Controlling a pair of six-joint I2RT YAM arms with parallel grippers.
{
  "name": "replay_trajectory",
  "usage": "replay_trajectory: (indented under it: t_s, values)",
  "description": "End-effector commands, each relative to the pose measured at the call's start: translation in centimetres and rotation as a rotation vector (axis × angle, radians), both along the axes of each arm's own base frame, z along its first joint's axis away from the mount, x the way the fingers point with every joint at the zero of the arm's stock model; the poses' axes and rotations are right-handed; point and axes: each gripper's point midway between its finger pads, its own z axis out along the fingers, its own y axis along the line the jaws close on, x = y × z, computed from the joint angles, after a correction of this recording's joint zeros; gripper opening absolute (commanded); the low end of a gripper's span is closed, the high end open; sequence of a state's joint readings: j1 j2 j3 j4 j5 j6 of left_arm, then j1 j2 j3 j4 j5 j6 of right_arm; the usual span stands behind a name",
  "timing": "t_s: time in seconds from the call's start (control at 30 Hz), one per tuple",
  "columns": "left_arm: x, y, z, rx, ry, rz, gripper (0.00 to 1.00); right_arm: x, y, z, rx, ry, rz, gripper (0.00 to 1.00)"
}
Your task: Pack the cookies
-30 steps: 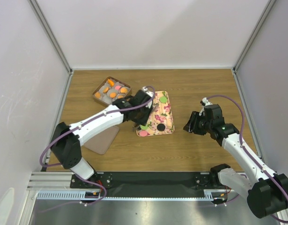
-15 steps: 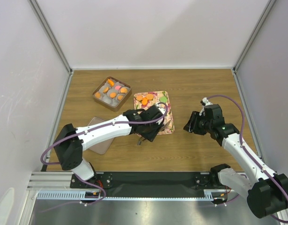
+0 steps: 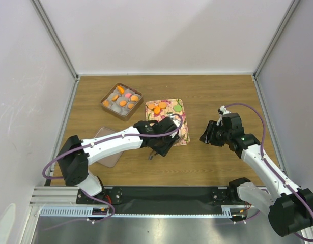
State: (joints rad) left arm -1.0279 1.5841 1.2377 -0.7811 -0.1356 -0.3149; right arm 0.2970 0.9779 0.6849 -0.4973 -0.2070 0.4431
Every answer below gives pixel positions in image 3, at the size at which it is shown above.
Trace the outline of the rose gold tin lid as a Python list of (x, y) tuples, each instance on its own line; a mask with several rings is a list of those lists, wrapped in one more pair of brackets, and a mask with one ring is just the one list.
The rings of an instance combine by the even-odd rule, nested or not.
[[(103, 136), (111, 135), (113, 133), (115, 133), (114, 130), (107, 128), (107, 127), (101, 127), (99, 129), (99, 131), (96, 133), (94, 138), (100, 138)], [(117, 154), (105, 157), (101, 160), (98, 160), (97, 163), (99, 163), (105, 167), (108, 167), (108, 168), (113, 168), (116, 165), (116, 163), (118, 162), (118, 160), (122, 154), (123, 154), (122, 152), (119, 152)]]

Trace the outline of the orange pumpkin cookie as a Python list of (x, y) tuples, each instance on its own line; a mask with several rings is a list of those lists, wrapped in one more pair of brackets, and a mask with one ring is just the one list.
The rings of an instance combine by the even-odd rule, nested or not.
[(103, 106), (108, 107), (110, 105), (110, 101), (108, 99), (103, 101)]
[(126, 102), (125, 100), (122, 100), (122, 101), (119, 102), (119, 105), (120, 105), (120, 106), (125, 106), (126, 103), (127, 103), (127, 102)]

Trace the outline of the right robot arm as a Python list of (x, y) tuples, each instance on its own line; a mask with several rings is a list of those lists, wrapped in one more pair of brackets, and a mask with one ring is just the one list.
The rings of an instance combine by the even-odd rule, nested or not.
[(266, 187), (263, 191), (249, 179), (229, 183), (228, 200), (233, 204), (246, 201), (268, 217), (272, 229), (281, 237), (313, 226), (313, 193), (292, 182), (265, 154), (261, 142), (246, 134), (237, 113), (225, 113), (218, 121), (208, 122), (200, 137), (205, 144), (227, 145), (249, 165)]

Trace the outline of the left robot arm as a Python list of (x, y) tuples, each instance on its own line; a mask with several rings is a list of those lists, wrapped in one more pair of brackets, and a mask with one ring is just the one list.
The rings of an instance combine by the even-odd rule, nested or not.
[(122, 131), (99, 138), (81, 140), (77, 135), (69, 137), (57, 156), (65, 185), (79, 187), (93, 203), (101, 203), (105, 199), (105, 190), (101, 180), (90, 173), (90, 165), (124, 151), (145, 147), (164, 157), (179, 140), (182, 124), (180, 118), (166, 117), (161, 121), (141, 120)]

